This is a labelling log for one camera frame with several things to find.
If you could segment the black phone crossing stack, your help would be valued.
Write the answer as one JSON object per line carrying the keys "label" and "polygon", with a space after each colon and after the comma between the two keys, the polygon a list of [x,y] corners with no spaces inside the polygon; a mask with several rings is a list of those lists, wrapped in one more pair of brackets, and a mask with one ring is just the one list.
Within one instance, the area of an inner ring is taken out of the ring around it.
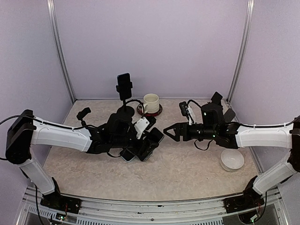
{"label": "black phone crossing stack", "polygon": [[164,134],[157,129],[156,127],[154,127],[150,132],[149,132],[149,136],[148,138],[153,141],[154,143],[158,143],[160,144],[160,142],[163,140],[164,138]]}

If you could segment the short black phone stand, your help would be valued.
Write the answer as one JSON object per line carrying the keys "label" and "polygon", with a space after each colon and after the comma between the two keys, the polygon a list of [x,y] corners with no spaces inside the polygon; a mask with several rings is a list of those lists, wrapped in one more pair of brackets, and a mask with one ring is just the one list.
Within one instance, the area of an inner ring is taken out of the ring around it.
{"label": "short black phone stand", "polygon": [[84,117],[91,113],[91,109],[89,107],[86,107],[84,108],[82,111],[80,111],[78,114],[77,114],[77,119],[81,122],[81,125],[82,126],[86,126],[86,122],[84,121]]}

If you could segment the tall black clamp phone stand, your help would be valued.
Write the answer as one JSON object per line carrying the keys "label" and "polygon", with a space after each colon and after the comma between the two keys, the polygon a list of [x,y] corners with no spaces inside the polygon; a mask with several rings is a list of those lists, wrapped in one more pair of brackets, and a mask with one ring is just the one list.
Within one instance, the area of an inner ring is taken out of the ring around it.
{"label": "tall black clamp phone stand", "polygon": [[130,115],[131,117],[134,116],[134,109],[131,106],[127,106],[126,100],[122,101],[123,102],[123,106],[120,107],[117,112],[118,113],[126,113],[128,115]]}

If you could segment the black folding phone stand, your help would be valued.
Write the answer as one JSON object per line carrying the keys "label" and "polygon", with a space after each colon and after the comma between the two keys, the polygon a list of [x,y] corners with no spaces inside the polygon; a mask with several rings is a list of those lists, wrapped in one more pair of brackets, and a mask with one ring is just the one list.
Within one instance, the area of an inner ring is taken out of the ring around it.
{"label": "black folding phone stand", "polygon": [[210,108],[217,108],[217,107],[223,108],[223,106],[222,106],[222,98],[223,98],[223,96],[216,91],[213,94],[213,96],[211,98],[211,101],[209,102],[209,107]]}

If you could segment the black plate phone stand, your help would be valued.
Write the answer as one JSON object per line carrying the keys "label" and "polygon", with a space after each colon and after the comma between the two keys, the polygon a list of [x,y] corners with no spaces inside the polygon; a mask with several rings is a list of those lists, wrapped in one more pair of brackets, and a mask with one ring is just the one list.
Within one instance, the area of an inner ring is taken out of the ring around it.
{"label": "black plate phone stand", "polygon": [[226,123],[229,123],[235,118],[235,116],[236,116],[236,113],[234,112],[234,110],[229,108],[224,114],[224,121]]}

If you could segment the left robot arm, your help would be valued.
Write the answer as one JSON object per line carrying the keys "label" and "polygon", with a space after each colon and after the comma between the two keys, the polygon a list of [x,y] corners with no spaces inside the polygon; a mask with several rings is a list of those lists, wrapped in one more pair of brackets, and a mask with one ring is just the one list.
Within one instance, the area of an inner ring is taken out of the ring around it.
{"label": "left robot arm", "polygon": [[133,122],[126,113],[112,113],[108,121],[100,126],[90,125],[84,117],[90,113],[84,108],[77,115],[80,127],[52,123],[24,110],[20,115],[10,116],[1,124],[14,119],[7,131],[5,160],[17,165],[42,194],[41,205],[58,210],[78,209],[81,200],[62,195],[55,178],[50,177],[31,154],[32,145],[55,146],[85,152],[105,153],[111,156],[111,149],[120,149],[120,157],[132,154],[140,161],[146,160],[164,137],[152,126],[152,121],[141,117]]}

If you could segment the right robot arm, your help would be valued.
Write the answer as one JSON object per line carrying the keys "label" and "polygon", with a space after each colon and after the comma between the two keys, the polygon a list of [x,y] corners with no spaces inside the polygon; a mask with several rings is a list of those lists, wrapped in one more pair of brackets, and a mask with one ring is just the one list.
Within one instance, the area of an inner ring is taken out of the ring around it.
{"label": "right robot arm", "polygon": [[209,102],[201,106],[202,122],[195,123],[187,102],[179,104],[181,114],[188,122],[178,122],[163,130],[178,142],[191,140],[214,141],[227,150],[251,148],[263,172],[250,179],[242,194],[224,199],[227,213],[247,210],[266,204],[267,192],[289,180],[300,171],[300,118],[277,125],[246,125],[233,121],[232,109],[223,111],[220,103]]}

